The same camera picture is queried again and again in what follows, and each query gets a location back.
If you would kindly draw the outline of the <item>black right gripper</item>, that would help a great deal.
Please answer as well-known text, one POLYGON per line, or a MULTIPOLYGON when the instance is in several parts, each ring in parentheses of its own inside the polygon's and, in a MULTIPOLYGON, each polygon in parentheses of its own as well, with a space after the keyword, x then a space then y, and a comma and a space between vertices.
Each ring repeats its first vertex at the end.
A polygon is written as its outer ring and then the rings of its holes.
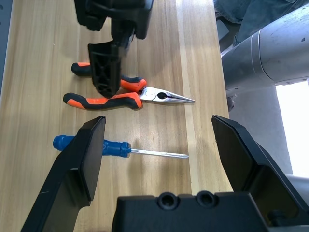
POLYGON ((111 19, 112 41, 88 44, 94 87, 110 99, 120 88, 120 48, 129 48, 134 37, 145 39, 153 8, 152 0, 76 0, 78 23, 100 31, 111 19))

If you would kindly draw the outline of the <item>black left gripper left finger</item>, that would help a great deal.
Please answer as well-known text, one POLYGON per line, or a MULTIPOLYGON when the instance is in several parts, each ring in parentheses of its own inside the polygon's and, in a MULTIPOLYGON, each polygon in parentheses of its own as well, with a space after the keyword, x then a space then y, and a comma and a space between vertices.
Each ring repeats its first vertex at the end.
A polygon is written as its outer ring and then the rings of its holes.
POLYGON ((101 167, 106 118, 78 130, 60 152, 22 227, 23 232, 71 232, 79 211, 94 199, 101 167))

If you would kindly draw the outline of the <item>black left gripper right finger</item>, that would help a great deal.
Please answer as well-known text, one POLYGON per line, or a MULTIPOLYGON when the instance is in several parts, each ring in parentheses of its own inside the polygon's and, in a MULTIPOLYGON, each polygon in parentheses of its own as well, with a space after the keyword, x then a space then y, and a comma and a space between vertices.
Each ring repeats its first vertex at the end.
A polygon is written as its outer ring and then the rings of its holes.
POLYGON ((270 154, 241 124, 218 115, 211 121, 233 191, 249 193, 268 226, 307 226, 309 206, 270 154))

